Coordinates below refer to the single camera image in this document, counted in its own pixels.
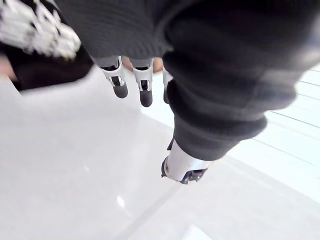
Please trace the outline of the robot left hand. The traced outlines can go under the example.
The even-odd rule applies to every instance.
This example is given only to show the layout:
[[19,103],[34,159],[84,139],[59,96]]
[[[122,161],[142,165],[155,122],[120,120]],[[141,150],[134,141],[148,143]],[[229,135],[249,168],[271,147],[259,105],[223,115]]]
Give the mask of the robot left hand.
[[320,61],[317,0],[59,0],[94,62],[160,57],[174,133],[162,174],[186,184],[290,105]]

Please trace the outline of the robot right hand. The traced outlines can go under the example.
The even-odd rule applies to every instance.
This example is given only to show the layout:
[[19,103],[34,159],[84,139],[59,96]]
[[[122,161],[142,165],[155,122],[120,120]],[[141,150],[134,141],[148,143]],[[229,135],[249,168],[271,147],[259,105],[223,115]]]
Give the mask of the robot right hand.
[[72,60],[81,47],[74,30],[64,23],[55,4],[46,0],[2,0],[0,42],[47,57]]

